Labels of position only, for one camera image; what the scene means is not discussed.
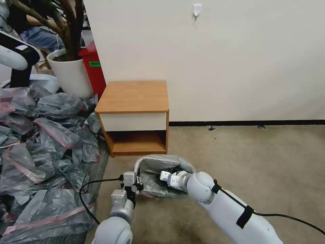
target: white plant pot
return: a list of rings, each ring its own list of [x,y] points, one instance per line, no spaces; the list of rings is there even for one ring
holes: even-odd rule
[[[74,94],[80,98],[91,97],[93,90],[82,59],[66,62],[53,61],[55,57],[64,53],[65,49],[60,49],[46,57],[58,79],[58,83],[65,93]]]

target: red box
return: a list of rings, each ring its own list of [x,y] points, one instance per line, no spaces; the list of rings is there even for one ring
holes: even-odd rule
[[[95,42],[90,43],[78,54],[84,60],[92,89],[94,91],[94,94],[98,94],[99,99],[105,90],[106,82],[104,79],[101,63],[99,61]]]

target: white drawer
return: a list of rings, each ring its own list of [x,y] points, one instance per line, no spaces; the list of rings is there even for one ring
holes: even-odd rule
[[[167,113],[100,114],[105,131],[166,130]]]

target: jeans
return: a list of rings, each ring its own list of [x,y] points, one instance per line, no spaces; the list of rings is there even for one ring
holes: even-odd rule
[[[49,32],[41,27],[32,26],[28,30],[20,33],[23,41],[35,46],[36,48],[44,49],[48,52],[64,48],[62,39],[56,33]]]

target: potted plant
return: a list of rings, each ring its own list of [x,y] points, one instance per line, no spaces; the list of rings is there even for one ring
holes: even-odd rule
[[[47,60],[63,91],[83,98],[92,96],[93,91],[85,65],[78,55],[84,20],[82,0],[74,1],[74,10],[69,0],[32,0],[31,6],[26,6],[19,0],[10,1],[61,37],[65,49],[50,53]],[[44,13],[38,13],[33,8],[35,5],[38,5],[37,9],[43,9]],[[44,14],[53,18],[56,25],[45,19]]]

